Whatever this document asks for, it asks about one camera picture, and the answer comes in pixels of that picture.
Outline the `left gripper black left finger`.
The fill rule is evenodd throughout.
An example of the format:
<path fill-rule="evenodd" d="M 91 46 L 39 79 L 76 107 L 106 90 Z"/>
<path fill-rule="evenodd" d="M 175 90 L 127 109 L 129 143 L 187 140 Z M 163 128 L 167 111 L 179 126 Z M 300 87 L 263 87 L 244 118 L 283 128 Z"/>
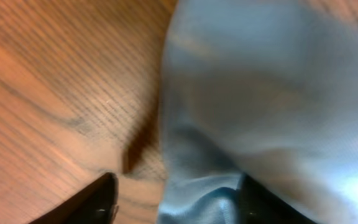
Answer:
<path fill-rule="evenodd" d="M 30 224 L 112 224 L 117 196 L 117 177 L 107 172 Z"/>

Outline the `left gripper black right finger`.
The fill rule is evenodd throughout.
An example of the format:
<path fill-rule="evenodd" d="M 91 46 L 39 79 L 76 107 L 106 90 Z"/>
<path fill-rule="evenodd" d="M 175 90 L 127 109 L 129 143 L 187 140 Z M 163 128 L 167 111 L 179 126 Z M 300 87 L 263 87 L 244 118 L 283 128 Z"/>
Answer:
<path fill-rule="evenodd" d="M 241 180 L 238 206 L 242 224 L 316 224 L 248 175 Z"/>

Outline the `light blue printed t-shirt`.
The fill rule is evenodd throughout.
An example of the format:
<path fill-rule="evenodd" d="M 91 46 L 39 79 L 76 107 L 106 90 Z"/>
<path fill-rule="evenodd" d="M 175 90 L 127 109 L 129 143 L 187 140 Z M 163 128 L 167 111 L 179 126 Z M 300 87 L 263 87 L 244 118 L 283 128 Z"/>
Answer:
<path fill-rule="evenodd" d="M 178 1 L 161 94 L 159 223 L 240 223 L 244 175 L 358 223 L 358 29 L 299 1 Z"/>

